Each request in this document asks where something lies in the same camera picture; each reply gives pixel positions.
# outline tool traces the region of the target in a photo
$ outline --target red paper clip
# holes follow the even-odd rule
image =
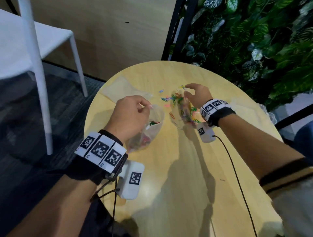
[[[172,117],[172,119],[175,119],[174,115],[172,113],[170,113],[170,116]]]

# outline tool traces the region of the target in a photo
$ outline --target hand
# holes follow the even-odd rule
[[[185,87],[194,89],[196,91],[194,95],[188,91],[184,92],[184,96],[189,99],[193,106],[196,108],[201,108],[201,106],[203,106],[206,102],[213,99],[209,88],[207,88],[206,86],[196,83],[190,83],[187,84]]]
[[[140,95],[126,96],[119,99],[104,130],[124,143],[145,126],[151,108],[151,103]]]

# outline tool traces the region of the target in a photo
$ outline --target wooden wall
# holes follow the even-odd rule
[[[129,66],[161,59],[175,2],[32,0],[32,6],[35,21],[74,32],[84,73],[108,80]],[[67,42],[46,60],[76,69]]]

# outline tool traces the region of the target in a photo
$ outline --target person's left arm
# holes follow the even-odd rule
[[[121,143],[125,143],[141,131],[148,122],[150,108],[151,103],[142,96],[127,96],[118,100],[104,130],[115,136]],[[71,174],[80,162],[88,166],[94,165],[77,156],[70,165]],[[97,185],[90,179],[76,180],[70,178],[73,177],[72,175],[69,175],[70,177],[68,175],[61,177],[7,237],[79,235]]]

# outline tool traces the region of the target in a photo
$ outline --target artificial plant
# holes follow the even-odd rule
[[[269,110],[313,90],[313,0],[199,0],[182,61]]]

